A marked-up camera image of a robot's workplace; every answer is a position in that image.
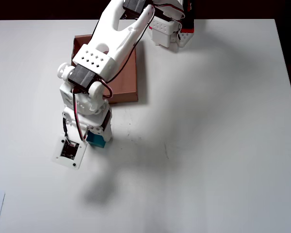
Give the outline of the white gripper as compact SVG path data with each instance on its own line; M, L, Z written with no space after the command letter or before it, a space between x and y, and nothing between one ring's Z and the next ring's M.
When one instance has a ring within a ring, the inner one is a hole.
M63 117L68 125L76 126L74 110L66 107L63 111ZM79 125L83 130L86 129L86 143L89 144L88 137L90 131L93 133L103 131L103 140L109 142L112 137L112 130L107 130L107 125L110 123L111 118L112 112L110 108L104 109L97 115L82 115L78 113Z

